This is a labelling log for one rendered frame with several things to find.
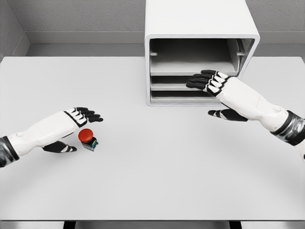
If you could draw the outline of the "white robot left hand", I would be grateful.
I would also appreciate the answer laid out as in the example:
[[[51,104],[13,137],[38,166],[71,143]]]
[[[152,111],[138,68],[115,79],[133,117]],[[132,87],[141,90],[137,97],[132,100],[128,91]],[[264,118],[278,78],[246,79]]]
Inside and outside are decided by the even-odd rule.
[[[42,120],[42,136],[39,138],[39,144],[46,152],[75,152],[76,147],[70,146],[60,139],[73,134],[87,123],[101,121],[103,118],[99,114],[85,107],[74,107],[57,112]]]

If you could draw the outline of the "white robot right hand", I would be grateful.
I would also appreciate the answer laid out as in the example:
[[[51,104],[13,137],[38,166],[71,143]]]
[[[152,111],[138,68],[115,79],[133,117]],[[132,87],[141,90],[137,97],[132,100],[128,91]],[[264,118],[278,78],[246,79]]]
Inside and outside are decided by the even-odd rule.
[[[202,70],[189,78],[186,87],[207,92],[226,106],[223,110],[208,111],[210,116],[239,122],[260,120],[263,116],[258,109],[262,96],[236,77],[215,70]]]

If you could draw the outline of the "white tabletop storage cabinet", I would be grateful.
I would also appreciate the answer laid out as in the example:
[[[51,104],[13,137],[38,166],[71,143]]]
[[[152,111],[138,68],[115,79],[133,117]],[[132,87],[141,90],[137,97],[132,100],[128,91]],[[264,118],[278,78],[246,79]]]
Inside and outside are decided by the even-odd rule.
[[[241,78],[259,41],[245,0],[146,0],[147,103],[218,105],[186,87],[188,78],[202,70]]]

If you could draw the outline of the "red mushroom button load switch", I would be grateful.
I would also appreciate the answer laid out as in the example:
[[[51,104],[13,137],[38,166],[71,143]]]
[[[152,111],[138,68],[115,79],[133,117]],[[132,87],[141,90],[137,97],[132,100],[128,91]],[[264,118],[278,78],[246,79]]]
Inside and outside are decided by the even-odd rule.
[[[85,128],[78,133],[78,139],[84,148],[91,151],[94,151],[98,145],[97,138],[93,136],[93,131],[88,128]]]

